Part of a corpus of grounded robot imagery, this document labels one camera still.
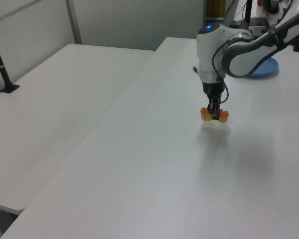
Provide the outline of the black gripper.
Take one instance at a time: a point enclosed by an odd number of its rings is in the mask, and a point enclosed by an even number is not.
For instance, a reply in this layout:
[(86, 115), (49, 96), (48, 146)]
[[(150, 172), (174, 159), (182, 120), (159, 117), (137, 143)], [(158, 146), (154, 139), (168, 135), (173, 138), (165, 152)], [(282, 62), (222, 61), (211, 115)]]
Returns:
[(225, 90), (224, 81), (216, 83), (202, 83), (203, 91), (209, 99), (207, 110), (211, 117), (215, 120), (219, 120), (219, 111), (221, 105), (221, 95)]

